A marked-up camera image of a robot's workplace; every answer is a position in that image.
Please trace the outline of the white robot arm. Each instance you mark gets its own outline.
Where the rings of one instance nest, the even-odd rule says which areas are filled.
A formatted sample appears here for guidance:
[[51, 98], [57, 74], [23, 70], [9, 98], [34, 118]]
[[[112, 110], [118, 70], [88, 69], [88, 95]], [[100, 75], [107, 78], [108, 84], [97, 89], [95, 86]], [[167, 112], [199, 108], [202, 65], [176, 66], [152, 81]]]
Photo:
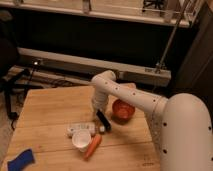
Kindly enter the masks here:
[[91, 79], [92, 106], [105, 111], [108, 96], [161, 118], [161, 171], [213, 171], [213, 126], [209, 110], [197, 96], [178, 93], [170, 98], [123, 86], [107, 70]]

